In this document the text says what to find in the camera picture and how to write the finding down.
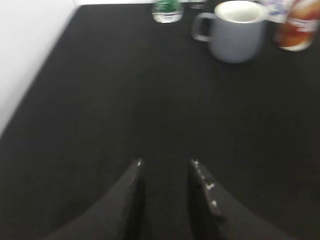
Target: black table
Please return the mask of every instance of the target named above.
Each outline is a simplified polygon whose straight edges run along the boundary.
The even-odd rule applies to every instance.
[[[149,5],[78,9],[0,141],[0,238],[46,236],[145,159],[147,238],[191,240],[187,166],[198,157],[239,202],[320,238],[320,41],[214,59],[197,12],[160,24]]]

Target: black fabric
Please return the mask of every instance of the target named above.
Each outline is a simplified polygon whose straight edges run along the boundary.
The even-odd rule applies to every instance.
[[[191,156],[265,221],[320,238],[319,36],[283,51],[270,23],[259,56],[230,65],[191,39],[197,13],[160,24],[150,5],[79,8],[2,136],[1,239],[67,224],[136,156],[151,239],[192,239]]]
[[[206,166],[189,166],[188,212],[196,240],[296,240],[244,207]]]
[[[84,214],[45,240],[137,240],[144,209],[143,167],[137,161]]]

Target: bottle label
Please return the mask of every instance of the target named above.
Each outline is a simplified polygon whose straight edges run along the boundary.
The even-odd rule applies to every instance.
[[[292,26],[297,27],[297,31],[299,32],[315,32],[318,28],[318,25],[320,23],[319,20],[313,19],[313,20],[300,20],[296,18],[291,18],[289,17],[287,19],[288,23],[291,24]]]

